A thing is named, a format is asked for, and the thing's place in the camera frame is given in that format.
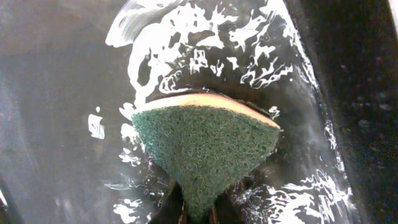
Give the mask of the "green and yellow sponge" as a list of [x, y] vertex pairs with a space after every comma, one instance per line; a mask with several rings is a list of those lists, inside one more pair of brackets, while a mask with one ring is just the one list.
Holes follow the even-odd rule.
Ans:
[[131, 120], [145, 151], [181, 187], [195, 221], [272, 153], [281, 131], [245, 104], [211, 93], [151, 101]]

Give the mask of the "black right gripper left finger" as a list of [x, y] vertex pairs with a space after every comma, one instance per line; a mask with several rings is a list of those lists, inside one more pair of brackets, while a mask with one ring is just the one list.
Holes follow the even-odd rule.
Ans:
[[175, 182], [173, 189], [162, 203], [149, 224], [186, 224], [187, 215], [181, 186]]

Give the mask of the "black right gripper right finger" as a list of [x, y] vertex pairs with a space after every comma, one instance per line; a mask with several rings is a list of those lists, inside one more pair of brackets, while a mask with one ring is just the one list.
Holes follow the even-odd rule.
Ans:
[[210, 224], [238, 224], [239, 215], [229, 197], [221, 194], [210, 210]]

